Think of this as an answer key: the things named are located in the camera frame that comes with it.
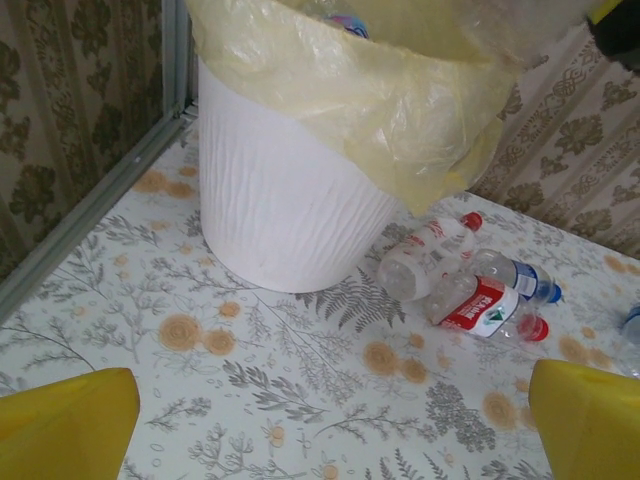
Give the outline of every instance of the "wallpaper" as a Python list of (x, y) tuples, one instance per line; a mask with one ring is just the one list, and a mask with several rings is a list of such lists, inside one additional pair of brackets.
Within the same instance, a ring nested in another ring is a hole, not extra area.
[(162, 113), (160, 0), (0, 0), (0, 279)]
[(471, 191), (640, 258), (640, 80), (584, 28), (547, 50), (513, 89)]

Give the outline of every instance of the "bottle cap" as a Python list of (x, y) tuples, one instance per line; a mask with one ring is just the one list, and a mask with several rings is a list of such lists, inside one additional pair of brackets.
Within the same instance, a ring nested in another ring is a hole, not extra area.
[(562, 289), (559, 285), (553, 285), (553, 297), (549, 300), (549, 303), (558, 303), (562, 298)]
[(527, 315), (518, 325), (518, 333), (527, 342), (541, 342), (549, 336), (549, 324), (542, 317)]
[(478, 212), (471, 212), (462, 217), (460, 223), (469, 230), (477, 232), (482, 226), (482, 216)]

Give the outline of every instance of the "orange flower pattern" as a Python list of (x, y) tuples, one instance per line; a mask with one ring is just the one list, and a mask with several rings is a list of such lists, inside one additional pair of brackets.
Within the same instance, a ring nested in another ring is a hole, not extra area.
[[(563, 301), (541, 307), (545, 341), (481, 340), (390, 301), (372, 269), (419, 223), (404, 213), (338, 286), (265, 291), (203, 238), (189, 148), (143, 175), (0, 326), (0, 396), (131, 368), (148, 441), (132, 442), (123, 468), (140, 478), (399, 479), (409, 466), (416, 478), (550, 478), (527, 407), (533, 365), (613, 369), (613, 326), (640, 264), (464, 193), (434, 213), (481, 210), (479, 246), (543, 265), (562, 285)], [(177, 457), (160, 451), (169, 445)], [(176, 462), (184, 471), (165, 468)]]

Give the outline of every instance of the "crushed plastic bottle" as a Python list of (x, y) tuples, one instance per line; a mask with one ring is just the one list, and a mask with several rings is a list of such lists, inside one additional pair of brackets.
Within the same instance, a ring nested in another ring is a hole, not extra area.
[(476, 212), (436, 218), (387, 253), (378, 268), (378, 282), (391, 298), (409, 302), (424, 298), (444, 275), (457, 272), (471, 257), (482, 226)]
[(618, 368), (628, 377), (640, 379), (640, 303), (634, 306), (622, 326)]
[(489, 277), (454, 273), (442, 279), (424, 301), (434, 325), (462, 329), (510, 342), (540, 342), (549, 325), (513, 288)]
[(302, 12), (358, 37), (369, 38), (367, 26), (343, 0), (309, 0), (302, 7)]
[(478, 250), (465, 270), (495, 278), (538, 306), (556, 303), (562, 298), (562, 289), (544, 269), (511, 260), (494, 250)]

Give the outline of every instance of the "clear plastic bottle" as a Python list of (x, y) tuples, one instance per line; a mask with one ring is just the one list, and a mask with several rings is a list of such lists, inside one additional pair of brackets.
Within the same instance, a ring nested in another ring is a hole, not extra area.
[(631, 309), (622, 327), (617, 363), (622, 373), (640, 379), (640, 303)]
[(511, 287), (489, 277), (454, 273), (442, 279), (424, 301), (434, 325), (462, 329), (481, 337), (539, 342), (549, 325), (535, 307)]
[(378, 282), (391, 298), (409, 302), (424, 298), (447, 274), (471, 257), (474, 232), (482, 226), (475, 212), (460, 220), (436, 218), (387, 253), (378, 268)]
[(333, 27), (343, 28), (362, 38), (369, 38), (366, 25), (344, 0), (308, 0), (301, 11)]
[(562, 298), (562, 289), (544, 269), (511, 260), (494, 250), (478, 250), (465, 270), (495, 278), (536, 305), (556, 303)]

